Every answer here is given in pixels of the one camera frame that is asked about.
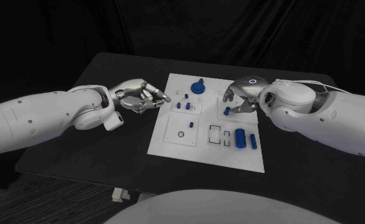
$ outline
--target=blue knob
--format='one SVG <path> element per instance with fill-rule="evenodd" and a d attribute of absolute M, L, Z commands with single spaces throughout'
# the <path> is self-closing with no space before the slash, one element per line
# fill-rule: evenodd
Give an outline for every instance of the blue knob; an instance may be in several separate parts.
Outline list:
<path fill-rule="evenodd" d="M 257 139 L 256 139 L 256 135 L 254 134 L 250 135 L 250 139 L 251 139 L 253 149 L 257 149 Z"/>
<path fill-rule="evenodd" d="M 225 111 L 224 111 L 224 115 L 227 116 L 230 114 L 230 110 L 231 110 L 231 107 L 227 107 Z"/>
<path fill-rule="evenodd" d="M 241 128 L 235 129 L 235 146 L 240 149 L 246 148 L 246 130 Z"/>
<path fill-rule="evenodd" d="M 204 91 L 205 91 L 204 79 L 201 78 L 199 81 L 192 84 L 192 92 L 195 94 L 202 94 Z"/>

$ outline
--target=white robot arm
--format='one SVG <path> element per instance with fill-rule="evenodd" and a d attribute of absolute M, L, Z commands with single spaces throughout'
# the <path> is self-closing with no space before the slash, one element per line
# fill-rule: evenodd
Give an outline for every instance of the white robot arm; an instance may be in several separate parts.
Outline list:
<path fill-rule="evenodd" d="M 160 100 L 153 101 L 155 94 Z M 142 114 L 171 98 L 143 79 L 132 79 L 110 90 L 84 85 L 70 91 L 35 94 L 0 104 L 0 153 L 26 148 L 58 137 L 70 126 L 87 130 L 104 124 L 108 131 L 123 125 L 116 105 Z"/>
<path fill-rule="evenodd" d="M 238 95 L 244 103 L 230 113 L 253 112 L 260 105 L 280 129 L 302 133 L 344 152 L 365 155 L 365 96 L 328 91 L 326 87 L 325 92 L 315 92 L 303 83 L 323 85 L 279 79 L 270 84 L 257 76 L 238 79 L 224 101 Z"/>

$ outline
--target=robotic hand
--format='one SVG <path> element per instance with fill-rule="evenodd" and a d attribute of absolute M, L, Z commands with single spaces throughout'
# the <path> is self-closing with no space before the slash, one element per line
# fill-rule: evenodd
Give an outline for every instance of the robotic hand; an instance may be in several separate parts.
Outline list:
<path fill-rule="evenodd" d="M 319 84 L 325 92 L 315 92 L 306 84 Z M 235 80 L 224 94 L 222 101 L 233 101 L 234 95 L 244 99 L 241 106 L 230 113 L 250 113 L 260 105 L 274 125 L 299 132 L 308 138 L 335 149 L 365 155 L 365 96 L 328 91 L 316 81 L 277 79 L 270 82 L 246 76 Z"/>
<path fill-rule="evenodd" d="M 165 101 L 172 99 L 143 79 L 132 79 L 110 90 L 101 85 L 84 85 L 67 92 L 10 100 L 0 104 L 0 153 L 51 140 L 72 125 L 87 130 L 104 124 L 111 131 L 124 124 L 116 106 L 142 114 Z"/>

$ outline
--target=black table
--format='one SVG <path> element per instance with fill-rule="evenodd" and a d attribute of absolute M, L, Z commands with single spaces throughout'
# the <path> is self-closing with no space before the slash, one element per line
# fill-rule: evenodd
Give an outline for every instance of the black table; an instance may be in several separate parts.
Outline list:
<path fill-rule="evenodd" d="M 113 87 L 143 78 L 165 90 L 169 73 L 235 80 L 257 75 L 279 79 L 318 80 L 335 85 L 323 74 L 256 69 L 100 53 L 75 86 Z M 158 109 L 142 115 L 119 108 L 124 125 L 114 131 L 71 127 L 58 138 L 31 147 L 18 171 L 85 181 L 147 194 L 186 189 L 220 189 L 251 193 L 287 202 L 342 223 L 362 220 L 365 157 L 344 153 L 286 132 L 259 110 L 264 170 L 257 173 L 147 155 Z"/>

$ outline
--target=white cable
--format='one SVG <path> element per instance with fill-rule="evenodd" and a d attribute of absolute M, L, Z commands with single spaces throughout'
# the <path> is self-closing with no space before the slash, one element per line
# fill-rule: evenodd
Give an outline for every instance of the white cable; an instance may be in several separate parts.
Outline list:
<path fill-rule="evenodd" d="M 326 86 L 326 87 L 329 87 L 329 88 L 334 88 L 335 90 L 338 90 L 338 91 L 342 91 L 342 92 L 345 92 L 345 93 L 349 93 L 348 91 L 344 91 L 342 89 L 339 89 L 339 88 L 336 88 L 336 87 L 334 87 L 334 86 L 329 86 L 329 85 L 326 85 L 326 84 L 323 84 L 323 83 L 321 83 L 321 82 L 318 82 L 318 81 L 312 81 L 312 80 L 296 80 L 296 81 L 293 81 L 293 80 L 285 80 L 285 81 L 289 81 L 289 82 L 295 82 L 295 83 L 312 83 L 312 84 L 318 84 L 318 85 L 322 85 L 323 87 Z"/>

